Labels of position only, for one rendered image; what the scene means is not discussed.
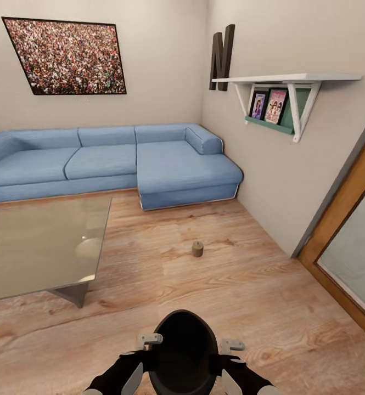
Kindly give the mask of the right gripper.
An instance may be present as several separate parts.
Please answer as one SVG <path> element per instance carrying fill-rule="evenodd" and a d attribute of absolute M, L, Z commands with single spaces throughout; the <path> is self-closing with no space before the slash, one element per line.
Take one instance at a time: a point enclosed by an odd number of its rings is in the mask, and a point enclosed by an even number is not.
<path fill-rule="evenodd" d="M 220 355 L 220 354 L 209 354 L 209 374 L 221 376 L 222 363 L 227 360 L 227 358 L 234 358 L 241 360 L 238 356 Z"/>

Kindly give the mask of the cauldron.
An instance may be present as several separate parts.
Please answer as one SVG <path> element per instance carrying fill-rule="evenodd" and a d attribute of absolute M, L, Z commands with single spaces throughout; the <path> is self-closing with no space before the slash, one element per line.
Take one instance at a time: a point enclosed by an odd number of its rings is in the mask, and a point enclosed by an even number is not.
<path fill-rule="evenodd" d="M 163 337 L 158 351 L 158 368 L 149 371 L 158 395 L 209 395 L 216 375 L 209 374 L 209 354 L 218 354 L 217 340 L 205 320 L 179 309 L 169 313 L 154 333 Z"/>

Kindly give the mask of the pillar candle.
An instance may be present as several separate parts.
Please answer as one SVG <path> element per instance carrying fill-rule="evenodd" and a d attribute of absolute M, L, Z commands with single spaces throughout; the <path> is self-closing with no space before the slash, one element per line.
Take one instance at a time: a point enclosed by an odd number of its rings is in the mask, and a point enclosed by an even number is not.
<path fill-rule="evenodd" d="M 195 241 L 192 244 L 192 255 L 194 257 L 200 257 L 203 255 L 204 244 L 201 241 Z"/>

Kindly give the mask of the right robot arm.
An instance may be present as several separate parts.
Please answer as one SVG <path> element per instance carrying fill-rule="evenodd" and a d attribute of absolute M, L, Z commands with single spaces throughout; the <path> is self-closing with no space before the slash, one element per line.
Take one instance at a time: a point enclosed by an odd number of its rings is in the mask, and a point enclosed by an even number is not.
<path fill-rule="evenodd" d="M 222 386 L 227 395 L 287 395 L 269 380 L 246 367 L 238 356 L 230 356 L 233 349 L 244 351 L 241 340 L 222 338 L 220 354 L 209 354 L 209 374 L 222 377 Z"/>

